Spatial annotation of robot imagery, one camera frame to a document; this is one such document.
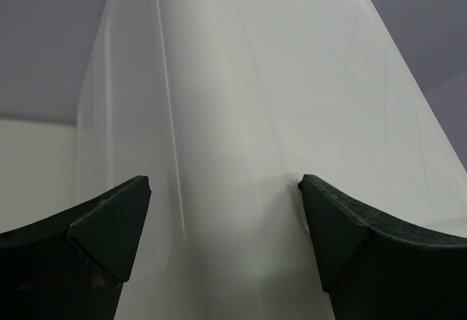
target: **plastic panel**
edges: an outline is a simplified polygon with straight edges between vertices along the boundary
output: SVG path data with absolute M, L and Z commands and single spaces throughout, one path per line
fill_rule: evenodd
M 304 173 L 415 224 L 465 221 L 466 172 L 369 0 L 108 0 L 100 44 L 106 146 L 92 158 L 80 121 L 81 183 L 143 173 L 154 192 L 118 319 L 332 319 Z
M 77 111 L 77 164 L 76 164 L 76 200 L 85 202 L 96 197 L 96 133 L 94 117 L 94 56 L 89 60 L 78 102 Z

